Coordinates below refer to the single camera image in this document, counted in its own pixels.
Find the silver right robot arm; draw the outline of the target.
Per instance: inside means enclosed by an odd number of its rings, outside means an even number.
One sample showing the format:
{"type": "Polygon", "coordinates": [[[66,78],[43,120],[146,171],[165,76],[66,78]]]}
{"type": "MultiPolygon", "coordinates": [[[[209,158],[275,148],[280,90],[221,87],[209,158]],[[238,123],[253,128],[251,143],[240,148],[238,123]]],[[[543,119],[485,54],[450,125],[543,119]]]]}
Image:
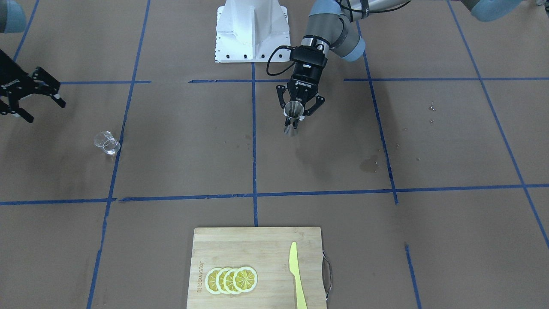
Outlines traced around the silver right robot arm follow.
{"type": "MultiPolygon", "coordinates": [[[[1,33],[21,33],[26,28],[25,13],[15,0],[0,2],[1,33]]],[[[33,123],[34,117],[20,107],[20,100],[33,94],[49,96],[59,107],[66,106],[60,97],[60,82],[41,67],[32,73],[25,72],[14,59],[3,50],[0,51],[0,94],[7,102],[0,102],[2,115],[18,115],[28,123],[33,123]]]]}

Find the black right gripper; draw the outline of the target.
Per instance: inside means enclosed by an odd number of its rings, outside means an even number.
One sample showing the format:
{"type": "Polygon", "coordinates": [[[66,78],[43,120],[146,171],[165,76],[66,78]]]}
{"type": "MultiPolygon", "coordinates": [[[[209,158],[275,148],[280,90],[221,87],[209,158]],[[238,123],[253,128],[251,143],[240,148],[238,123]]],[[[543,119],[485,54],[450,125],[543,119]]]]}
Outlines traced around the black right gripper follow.
{"type": "Polygon", "coordinates": [[[49,96],[60,108],[66,107],[65,100],[59,94],[61,83],[56,78],[41,67],[37,67],[30,78],[3,50],[0,51],[0,84],[1,95],[8,100],[8,104],[0,100],[1,115],[17,115],[33,123],[35,118],[19,106],[21,99],[32,94],[49,96]]]}

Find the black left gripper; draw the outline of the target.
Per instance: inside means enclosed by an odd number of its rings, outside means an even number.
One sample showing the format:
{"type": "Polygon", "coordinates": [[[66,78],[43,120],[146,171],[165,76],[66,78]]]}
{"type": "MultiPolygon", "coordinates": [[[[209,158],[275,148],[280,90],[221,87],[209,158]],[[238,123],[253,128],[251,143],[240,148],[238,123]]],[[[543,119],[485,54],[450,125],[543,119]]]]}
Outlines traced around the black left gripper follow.
{"type": "Polygon", "coordinates": [[[287,101],[286,90],[290,92],[290,100],[298,100],[304,107],[302,117],[309,117],[325,102],[318,94],[323,69],[327,64],[324,52],[312,46],[298,46],[290,52],[290,60],[294,61],[294,70],[287,85],[277,85],[276,92],[280,107],[284,109],[287,101]]]}

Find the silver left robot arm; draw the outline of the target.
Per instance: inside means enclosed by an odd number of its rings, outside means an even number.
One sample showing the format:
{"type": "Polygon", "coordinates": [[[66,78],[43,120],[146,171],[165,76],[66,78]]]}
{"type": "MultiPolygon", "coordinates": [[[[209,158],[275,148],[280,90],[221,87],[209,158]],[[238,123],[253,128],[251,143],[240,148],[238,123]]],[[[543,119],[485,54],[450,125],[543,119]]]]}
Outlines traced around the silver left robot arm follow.
{"type": "Polygon", "coordinates": [[[316,0],[300,45],[281,45],[290,52],[290,80],[277,86],[277,96],[287,121],[302,121],[324,103],[318,94],[328,53],[356,61],[365,51],[365,41],[352,24],[372,14],[392,12],[408,5],[406,0],[316,0]]]}

